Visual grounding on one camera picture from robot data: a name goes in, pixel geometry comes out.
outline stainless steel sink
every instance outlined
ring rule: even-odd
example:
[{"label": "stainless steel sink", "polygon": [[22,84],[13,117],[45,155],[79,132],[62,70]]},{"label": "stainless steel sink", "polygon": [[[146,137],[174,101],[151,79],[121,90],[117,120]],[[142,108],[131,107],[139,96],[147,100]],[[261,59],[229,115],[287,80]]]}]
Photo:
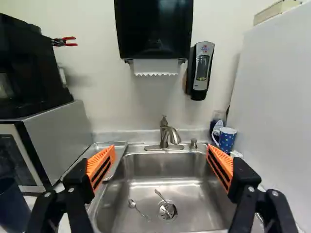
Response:
[{"label": "stainless steel sink", "polygon": [[[185,145],[179,151],[144,151],[145,145],[130,145],[115,176],[103,183],[89,207],[97,233],[190,233],[226,232],[236,205],[227,198],[206,163],[205,144],[197,150]],[[164,201],[157,189],[176,207],[172,219],[163,219]],[[150,219],[128,207],[128,199]]]}]

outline hand soap dispenser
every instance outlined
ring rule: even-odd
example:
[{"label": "hand soap dispenser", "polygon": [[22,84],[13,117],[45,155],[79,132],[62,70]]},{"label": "hand soap dispenser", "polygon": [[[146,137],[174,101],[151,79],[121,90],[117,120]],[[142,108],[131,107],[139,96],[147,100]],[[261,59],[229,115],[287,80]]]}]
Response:
[{"label": "hand soap dispenser", "polygon": [[189,56],[193,0],[115,0],[120,57],[181,59]]},{"label": "hand soap dispenser", "polygon": [[192,100],[204,100],[209,86],[215,44],[199,42],[190,49],[187,68],[186,94]]}]

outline mug handle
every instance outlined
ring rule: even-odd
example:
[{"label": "mug handle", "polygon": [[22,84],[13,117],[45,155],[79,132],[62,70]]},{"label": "mug handle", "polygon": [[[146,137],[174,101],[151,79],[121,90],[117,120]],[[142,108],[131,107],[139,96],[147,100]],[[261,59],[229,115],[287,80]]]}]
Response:
[{"label": "mug handle", "polygon": [[218,135],[220,135],[220,131],[219,130],[213,130],[213,132],[212,132],[212,139],[216,143],[216,145],[219,147],[219,142],[216,141],[216,139],[214,137],[214,133],[217,133]]}]

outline faucet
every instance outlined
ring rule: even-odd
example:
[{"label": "faucet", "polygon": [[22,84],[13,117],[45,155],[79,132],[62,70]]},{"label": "faucet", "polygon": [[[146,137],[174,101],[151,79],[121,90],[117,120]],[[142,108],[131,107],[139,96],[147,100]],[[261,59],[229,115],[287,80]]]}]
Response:
[{"label": "faucet", "polygon": [[161,136],[160,147],[162,149],[169,147],[169,143],[168,143],[169,136],[171,138],[172,144],[178,145],[179,143],[181,143],[181,138],[180,138],[177,130],[173,127],[168,126],[164,130],[163,136]]},{"label": "faucet", "polygon": [[184,146],[178,145],[181,143],[181,138],[177,132],[177,130],[171,126],[169,126],[166,116],[162,116],[162,120],[160,122],[160,145],[152,145],[152,146],[146,146],[144,149],[146,151],[155,151],[155,150],[183,150]]}]

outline blue polka dot mug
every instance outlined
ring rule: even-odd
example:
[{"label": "blue polka dot mug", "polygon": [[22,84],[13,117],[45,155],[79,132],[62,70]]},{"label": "blue polka dot mug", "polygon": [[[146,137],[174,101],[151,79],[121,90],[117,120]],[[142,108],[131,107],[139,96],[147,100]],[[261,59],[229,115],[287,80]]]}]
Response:
[{"label": "blue polka dot mug", "polygon": [[[215,139],[215,135],[219,136],[219,141]],[[232,128],[222,127],[219,130],[212,132],[212,138],[216,145],[223,152],[230,153],[233,148],[234,140],[237,135],[237,131]]]}]

